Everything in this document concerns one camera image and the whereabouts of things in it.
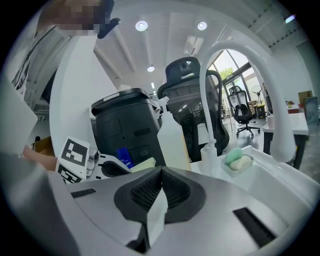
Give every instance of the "desk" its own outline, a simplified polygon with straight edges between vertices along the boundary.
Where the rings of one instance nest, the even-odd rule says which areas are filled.
[[[291,121],[291,128],[293,130],[295,145],[297,146],[293,167],[299,169],[302,157],[304,155],[306,140],[309,134],[309,129],[304,113],[293,113],[289,115]],[[270,145],[274,136],[274,128],[268,127],[266,124],[263,128],[264,143],[263,153],[270,154]]]

